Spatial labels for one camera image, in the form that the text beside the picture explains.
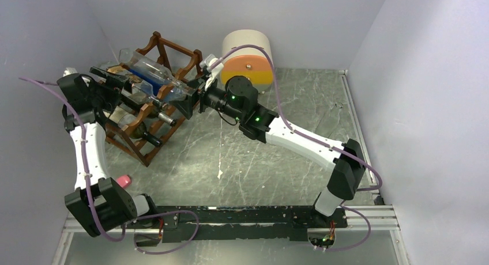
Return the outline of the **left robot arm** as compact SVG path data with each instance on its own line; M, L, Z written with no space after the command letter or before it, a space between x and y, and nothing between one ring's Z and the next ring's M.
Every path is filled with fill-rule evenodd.
M62 115L76 151L77 177L74 192L65 206L92 237L138 221L145 228L159 222L160 212L145 194L131 196L108 174L105 157L106 123L121 99L127 79L97 67L88 74L68 67L57 80L65 98Z

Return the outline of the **dark green labelled wine bottle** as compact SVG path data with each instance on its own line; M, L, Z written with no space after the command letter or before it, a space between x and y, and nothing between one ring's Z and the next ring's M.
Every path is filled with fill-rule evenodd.
M125 126L128 126L130 123L134 122L137 118L123 108L116 107L109 119L113 121L120 129L123 129ZM145 139L155 147L162 145L162 141L147 130L144 122L141 122L132 132L130 132L129 137L132 139Z

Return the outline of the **small clear glass bottle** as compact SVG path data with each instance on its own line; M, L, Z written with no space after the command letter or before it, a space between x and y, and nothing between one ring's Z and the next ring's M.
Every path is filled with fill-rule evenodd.
M155 62L154 60L148 58L147 56L140 54L137 51L133 51L129 48L123 48L120 50L119 61L128 71L129 68L139 68L145 71L153 72L155 72L156 70L168 69L163 65Z

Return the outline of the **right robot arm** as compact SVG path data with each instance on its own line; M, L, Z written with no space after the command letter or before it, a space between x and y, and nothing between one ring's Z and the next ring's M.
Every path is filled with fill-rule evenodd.
M354 198L366 170L356 140L334 141L284 120L258 103L258 90L244 76L232 77L224 89L215 84L205 89L202 78L190 81L189 85L191 94L170 102L186 119L192 117L195 106L200 113L214 109L235 119L239 130L251 140L284 147L332 171L326 188L313 205L311 220L316 226L326 226L339 205Z

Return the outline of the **blue glass bottle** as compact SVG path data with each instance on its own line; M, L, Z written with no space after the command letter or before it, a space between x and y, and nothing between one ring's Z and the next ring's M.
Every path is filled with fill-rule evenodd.
M162 86L173 86L170 92L163 97L163 101L169 103L170 101L184 100L187 96L193 95L194 88L187 86L186 83L176 79L168 69L145 71L139 68L129 68L129 72L142 79L140 85L136 88L142 89L149 96L157 96Z

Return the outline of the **olive green wine bottle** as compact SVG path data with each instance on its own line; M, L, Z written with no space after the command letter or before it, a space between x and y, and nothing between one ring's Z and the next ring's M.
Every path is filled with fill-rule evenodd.
M176 125L176 119L166 114L168 104L160 101L154 97L150 97L143 92L136 92L134 94L123 94L122 102L128 106L131 110L139 113L140 109L145 104L153 104L153 109L150 111L148 117L151 119L158 118L160 121L169 124L171 127Z

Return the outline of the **clear bottle black gold cap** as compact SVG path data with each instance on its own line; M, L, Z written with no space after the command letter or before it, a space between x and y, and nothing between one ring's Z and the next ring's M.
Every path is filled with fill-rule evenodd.
M128 83L125 85L123 94L134 94L136 92L143 92L150 97L158 99L153 92L153 85L148 81L141 79L140 77L134 75L133 73L127 71L120 65L106 66L103 68L109 73L122 75L128 78Z

